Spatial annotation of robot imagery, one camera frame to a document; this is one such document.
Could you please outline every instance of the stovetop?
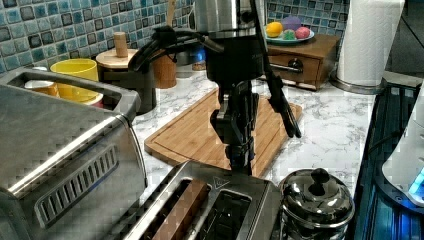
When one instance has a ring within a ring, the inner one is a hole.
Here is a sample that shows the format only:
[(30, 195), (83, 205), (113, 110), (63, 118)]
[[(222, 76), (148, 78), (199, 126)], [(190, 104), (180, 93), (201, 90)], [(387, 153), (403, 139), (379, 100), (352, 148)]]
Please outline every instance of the stovetop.
[(376, 97), (355, 191), (356, 214), (346, 239), (424, 239), (424, 215), (397, 203), (404, 199), (390, 184), (382, 185), (381, 165), (399, 142), (419, 87), (389, 84)]

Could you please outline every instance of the paper towel roll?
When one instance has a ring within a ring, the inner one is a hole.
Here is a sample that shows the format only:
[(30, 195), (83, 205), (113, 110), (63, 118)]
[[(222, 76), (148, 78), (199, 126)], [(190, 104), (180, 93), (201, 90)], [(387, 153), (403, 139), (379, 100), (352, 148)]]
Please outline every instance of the paper towel roll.
[(352, 0), (337, 77), (377, 86), (383, 77), (404, 0)]

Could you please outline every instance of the black pot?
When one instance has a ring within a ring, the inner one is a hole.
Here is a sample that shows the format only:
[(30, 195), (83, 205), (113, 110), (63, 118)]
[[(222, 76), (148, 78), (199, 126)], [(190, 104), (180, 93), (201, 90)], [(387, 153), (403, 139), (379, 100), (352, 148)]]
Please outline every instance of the black pot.
[(355, 214), (349, 189), (322, 168), (291, 173), (279, 185), (282, 234), (294, 239), (343, 239)]

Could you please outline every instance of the fruit bowl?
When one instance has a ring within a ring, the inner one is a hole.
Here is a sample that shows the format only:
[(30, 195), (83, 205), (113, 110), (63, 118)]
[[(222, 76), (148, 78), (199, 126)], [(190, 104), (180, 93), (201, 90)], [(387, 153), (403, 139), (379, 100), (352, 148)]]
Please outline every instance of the fruit bowl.
[(265, 34), (265, 40), (268, 43), (275, 44), (275, 45), (296, 44), (296, 43), (300, 43), (300, 42), (309, 40), (309, 39), (311, 39), (315, 36), (315, 33), (312, 30), (309, 30), (309, 31), (310, 31), (309, 37), (307, 37), (307, 38), (294, 39), (294, 40), (284, 40), (283, 39), (283, 33), (281, 33), (278, 37), (275, 37), (275, 38), (270, 38)]

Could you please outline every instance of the yellow mug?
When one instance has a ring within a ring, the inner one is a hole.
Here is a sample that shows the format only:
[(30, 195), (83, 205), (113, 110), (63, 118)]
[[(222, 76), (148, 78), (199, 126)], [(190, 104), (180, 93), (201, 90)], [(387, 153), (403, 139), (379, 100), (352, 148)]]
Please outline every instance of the yellow mug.
[[(92, 81), (99, 81), (97, 62), (91, 59), (69, 59), (50, 67), (52, 72), (72, 75)], [(66, 84), (57, 84), (61, 98), (74, 102), (85, 102), (96, 98), (99, 93)]]

